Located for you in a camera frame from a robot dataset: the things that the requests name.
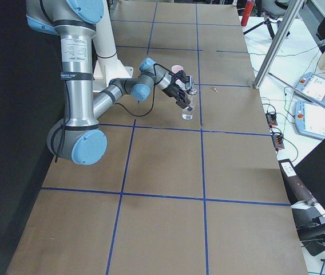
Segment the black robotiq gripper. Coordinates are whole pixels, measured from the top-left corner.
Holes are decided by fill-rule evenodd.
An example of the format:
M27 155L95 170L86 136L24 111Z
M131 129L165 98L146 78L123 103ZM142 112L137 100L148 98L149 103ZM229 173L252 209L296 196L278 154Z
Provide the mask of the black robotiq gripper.
M187 105L187 94L177 84L173 83L165 88L165 94L168 97L173 97L180 108L185 108L184 111L192 112L194 110L194 106Z

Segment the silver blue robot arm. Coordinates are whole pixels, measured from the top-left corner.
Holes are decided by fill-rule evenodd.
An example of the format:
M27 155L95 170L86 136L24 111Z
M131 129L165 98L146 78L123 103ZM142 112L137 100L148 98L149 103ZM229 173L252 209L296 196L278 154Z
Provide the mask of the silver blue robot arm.
M146 58L132 77L118 59L106 1L27 1L31 29L60 37L65 113L49 131L47 146L56 158L80 165L97 163L108 141L99 118L124 95L146 100L160 88L176 104L193 109L192 76Z

